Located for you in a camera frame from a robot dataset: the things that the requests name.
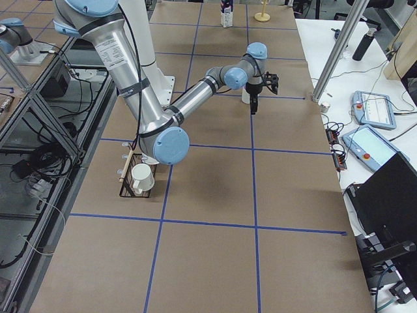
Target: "white cup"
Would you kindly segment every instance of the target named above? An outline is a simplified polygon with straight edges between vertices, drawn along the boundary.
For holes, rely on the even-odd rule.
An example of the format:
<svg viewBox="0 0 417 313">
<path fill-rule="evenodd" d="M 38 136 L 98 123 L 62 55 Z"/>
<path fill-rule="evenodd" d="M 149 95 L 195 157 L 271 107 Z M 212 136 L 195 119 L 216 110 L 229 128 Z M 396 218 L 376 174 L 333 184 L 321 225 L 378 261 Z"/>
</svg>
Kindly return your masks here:
<svg viewBox="0 0 417 313">
<path fill-rule="evenodd" d="M 147 164 L 137 164 L 132 168 L 133 188 L 136 194 L 150 190 L 154 184 L 154 176 L 151 167 Z"/>
</svg>

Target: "blue joint cap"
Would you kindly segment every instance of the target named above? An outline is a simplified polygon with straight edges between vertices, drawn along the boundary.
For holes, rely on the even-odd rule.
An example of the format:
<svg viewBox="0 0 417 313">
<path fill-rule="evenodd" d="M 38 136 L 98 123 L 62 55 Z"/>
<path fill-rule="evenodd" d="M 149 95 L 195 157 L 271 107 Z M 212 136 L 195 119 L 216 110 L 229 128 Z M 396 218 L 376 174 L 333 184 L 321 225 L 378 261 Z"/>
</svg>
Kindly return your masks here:
<svg viewBox="0 0 417 313">
<path fill-rule="evenodd" d="M 254 42 L 248 46 L 246 53 L 256 59 L 266 59 L 268 57 L 268 48 L 262 42 Z"/>
<path fill-rule="evenodd" d="M 53 21 L 53 24 L 55 26 L 55 30 L 58 33 L 66 35 L 66 36 L 70 36 L 70 37 L 81 38 L 81 35 L 75 28 L 69 27 L 68 25 L 65 25 L 65 24 L 58 23 L 55 20 Z"/>
<path fill-rule="evenodd" d="M 0 21 L 4 26 L 23 26 L 23 22 L 19 18 L 5 18 Z"/>
<path fill-rule="evenodd" d="M 1 39 L 0 39 L 0 49 L 2 49 L 2 51 L 5 54 L 10 54 L 14 50 L 14 48 L 11 44 L 9 44 L 8 42 L 5 42 L 4 40 L 1 40 Z"/>
<path fill-rule="evenodd" d="M 190 139 L 180 127 L 169 127 L 161 132 L 154 144 L 154 157 L 162 164 L 174 165 L 188 153 Z"/>
<path fill-rule="evenodd" d="M 65 0 L 75 11 L 93 18 L 102 18 L 112 13 L 119 0 Z"/>
<path fill-rule="evenodd" d="M 248 75 L 240 67 L 232 67 L 224 74 L 224 82 L 229 88 L 236 90 L 245 86 Z"/>
</svg>

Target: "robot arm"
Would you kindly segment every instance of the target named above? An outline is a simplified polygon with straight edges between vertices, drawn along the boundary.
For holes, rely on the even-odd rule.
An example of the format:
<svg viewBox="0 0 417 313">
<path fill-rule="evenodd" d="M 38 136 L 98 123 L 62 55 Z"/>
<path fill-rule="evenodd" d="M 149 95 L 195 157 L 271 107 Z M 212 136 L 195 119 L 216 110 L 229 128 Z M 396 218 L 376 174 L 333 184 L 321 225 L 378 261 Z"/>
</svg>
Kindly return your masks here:
<svg viewBox="0 0 417 313">
<path fill-rule="evenodd" d="M 10 54 L 18 47 L 20 56 L 25 60 L 37 57 L 40 49 L 31 34 L 18 18 L 6 18 L 0 21 L 0 49 Z"/>
<path fill-rule="evenodd" d="M 246 85 L 255 103 L 265 85 L 266 46 L 255 43 L 248 46 L 248 53 L 236 65 L 210 69 L 202 80 L 163 110 L 144 71 L 137 68 L 136 54 L 123 30 L 124 17 L 118 0 L 54 0 L 54 5 L 55 29 L 93 44 L 140 122 L 141 150 L 162 164 L 176 164 L 186 156 L 190 141 L 179 125 L 220 87 L 238 89 Z"/>
</svg>

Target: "black bottle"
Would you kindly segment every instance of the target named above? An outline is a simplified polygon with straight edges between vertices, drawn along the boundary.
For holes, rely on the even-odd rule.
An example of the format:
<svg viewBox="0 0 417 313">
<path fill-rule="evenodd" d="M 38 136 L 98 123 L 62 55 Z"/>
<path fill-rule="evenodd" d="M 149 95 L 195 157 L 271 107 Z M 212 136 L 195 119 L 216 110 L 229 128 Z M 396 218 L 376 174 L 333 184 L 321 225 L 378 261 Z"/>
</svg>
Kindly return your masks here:
<svg viewBox="0 0 417 313">
<path fill-rule="evenodd" d="M 352 59 L 355 61 L 360 61 L 364 57 L 366 50 L 369 48 L 372 40 L 374 39 L 374 34 L 377 30 L 375 28 L 369 28 L 369 31 L 364 35 L 362 40 L 359 42 L 359 46 L 356 48 Z"/>
</svg>

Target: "white desk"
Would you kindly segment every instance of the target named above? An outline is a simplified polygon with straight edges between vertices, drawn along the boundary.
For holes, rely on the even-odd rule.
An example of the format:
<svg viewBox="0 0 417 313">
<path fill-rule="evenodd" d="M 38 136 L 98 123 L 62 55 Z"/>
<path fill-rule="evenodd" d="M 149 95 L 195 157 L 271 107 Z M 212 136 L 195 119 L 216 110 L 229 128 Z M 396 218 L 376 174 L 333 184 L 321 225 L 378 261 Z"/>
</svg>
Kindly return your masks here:
<svg viewBox="0 0 417 313">
<path fill-rule="evenodd" d="M 296 20 L 296 22 L 300 32 L 304 53 L 308 62 L 310 75 L 312 78 L 318 79 L 335 43 L 334 32 L 331 28 L 341 29 L 344 22 L 324 20 Z M 339 61 L 332 76 L 337 76 L 342 72 L 350 72 L 353 70 L 369 70 L 370 68 L 381 65 L 384 60 L 386 60 L 385 54 L 379 47 L 376 40 L 372 42 L 361 61 L 358 62 L 352 60 L 351 56 L 367 30 L 368 27 L 366 23 L 360 22 L 358 24 L 349 41 L 345 57 Z M 387 80 L 383 73 L 380 78 L 378 78 L 382 68 L 383 67 L 379 67 L 366 73 L 344 74 L 341 77 L 332 78 L 326 87 L 326 92 L 319 101 L 319 103 L 327 101 L 331 104 L 329 111 L 326 113 L 329 120 L 345 124 L 351 120 L 351 98 L 352 94 L 356 90 L 368 92 L 372 90 L 374 93 L 387 94 L 390 96 L 391 101 L 400 110 L 410 110 L 411 107 L 401 99 L 401 95 L 405 91 L 401 82 Z M 404 93 L 403 98 L 412 104 L 412 100 L 408 93 Z M 395 120 L 397 122 L 397 128 L 395 130 L 378 129 L 378 131 L 387 139 L 396 137 L 398 134 L 408 129 L 411 125 L 417 123 L 417 114 L 404 116 L 396 115 Z M 358 123 L 353 117 L 353 122 L 345 126 L 345 128 L 341 131 L 341 135 L 356 128 L 358 128 Z M 417 135 L 417 127 L 410 130 L 404 136 L 393 141 L 393 144 L 404 152 L 410 158 L 410 163 L 414 166 L 414 168 L 417 168 L 417 148 L 414 145 L 415 135 Z M 340 186 L 342 189 L 345 189 L 353 182 L 363 183 L 371 175 L 372 172 L 368 170 L 368 168 L 365 167 L 355 156 L 353 156 L 352 153 L 349 153 L 347 158 L 347 170 L 342 171 L 341 173 Z M 345 203 L 347 204 L 347 210 L 351 219 L 353 231 L 355 235 L 358 235 L 361 232 L 361 229 L 357 222 L 356 213 L 354 212 L 349 200 L 345 200 Z M 386 286 L 380 291 L 378 297 L 379 306 L 391 298 L 388 288 L 389 286 Z M 388 308 L 385 308 L 383 312 L 417 312 L 417 301 L 413 299 L 405 305 L 395 303 L 390 305 Z"/>
</svg>

